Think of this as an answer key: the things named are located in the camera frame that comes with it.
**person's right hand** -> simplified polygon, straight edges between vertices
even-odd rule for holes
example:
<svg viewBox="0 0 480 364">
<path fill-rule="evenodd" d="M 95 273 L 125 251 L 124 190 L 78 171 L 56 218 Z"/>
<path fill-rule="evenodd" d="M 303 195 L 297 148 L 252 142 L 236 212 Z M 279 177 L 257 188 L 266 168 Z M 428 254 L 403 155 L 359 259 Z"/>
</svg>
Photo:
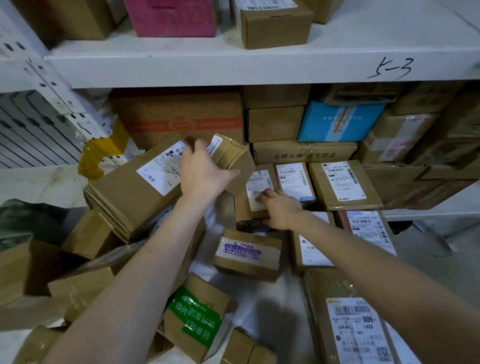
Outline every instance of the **person's right hand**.
<svg viewBox="0 0 480 364">
<path fill-rule="evenodd" d="M 303 213 L 300 202 L 282 191 L 274 191 L 267 188 L 256 199 L 268 209 L 270 218 L 264 220 L 264 224 L 277 230 L 293 230 L 294 222 Z"/>
</svg>

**box with green tape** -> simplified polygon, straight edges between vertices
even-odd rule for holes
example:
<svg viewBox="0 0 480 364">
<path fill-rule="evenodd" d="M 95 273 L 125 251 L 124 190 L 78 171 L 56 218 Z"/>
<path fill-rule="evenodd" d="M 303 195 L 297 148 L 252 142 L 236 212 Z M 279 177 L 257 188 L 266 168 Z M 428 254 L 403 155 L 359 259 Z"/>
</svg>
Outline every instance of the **box with green tape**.
<svg viewBox="0 0 480 364">
<path fill-rule="evenodd" d="M 218 350 L 237 302 L 190 273 L 173 294 L 158 332 L 200 364 Z"/>
</svg>

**yellow tape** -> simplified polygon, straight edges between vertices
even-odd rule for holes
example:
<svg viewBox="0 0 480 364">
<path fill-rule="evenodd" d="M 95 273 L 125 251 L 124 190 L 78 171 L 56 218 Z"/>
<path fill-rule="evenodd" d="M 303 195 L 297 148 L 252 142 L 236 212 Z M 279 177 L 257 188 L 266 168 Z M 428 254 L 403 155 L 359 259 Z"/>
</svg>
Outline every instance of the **yellow tape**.
<svg viewBox="0 0 480 364">
<path fill-rule="evenodd" d="M 104 157 L 121 156 L 127 147 L 130 135 L 120 119 L 117 118 L 108 138 L 90 139 L 82 150 L 78 174 L 89 179 L 98 180 L 105 173 L 98 166 Z"/>
</svg>

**forearm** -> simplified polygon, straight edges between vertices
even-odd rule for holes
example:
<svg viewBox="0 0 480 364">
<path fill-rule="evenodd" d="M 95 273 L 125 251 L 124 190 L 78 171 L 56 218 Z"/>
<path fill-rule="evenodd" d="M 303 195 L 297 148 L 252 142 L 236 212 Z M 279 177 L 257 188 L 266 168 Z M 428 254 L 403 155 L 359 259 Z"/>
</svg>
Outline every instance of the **forearm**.
<svg viewBox="0 0 480 364">
<path fill-rule="evenodd" d="M 144 361 L 203 215 L 203 206 L 189 205 L 179 200 L 171 216 L 62 336 L 45 363 Z"/>
<path fill-rule="evenodd" d="M 423 272 L 310 213 L 296 218 L 293 230 L 342 270 L 423 363 L 451 362 L 451 355 L 461 362 L 480 343 L 479 313 Z"/>
</svg>

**green tape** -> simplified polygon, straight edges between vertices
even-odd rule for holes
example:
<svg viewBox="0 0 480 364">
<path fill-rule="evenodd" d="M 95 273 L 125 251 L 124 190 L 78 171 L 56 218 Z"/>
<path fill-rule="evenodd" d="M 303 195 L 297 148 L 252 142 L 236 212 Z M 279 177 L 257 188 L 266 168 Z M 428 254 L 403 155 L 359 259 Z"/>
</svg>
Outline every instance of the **green tape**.
<svg viewBox="0 0 480 364">
<path fill-rule="evenodd" d="M 212 346 L 213 339 L 222 323 L 220 314 L 200 303 L 184 285 L 175 291 L 168 309 L 185 324 L 182 328 L 183 332 L 207 349 Z"/>
</svg>

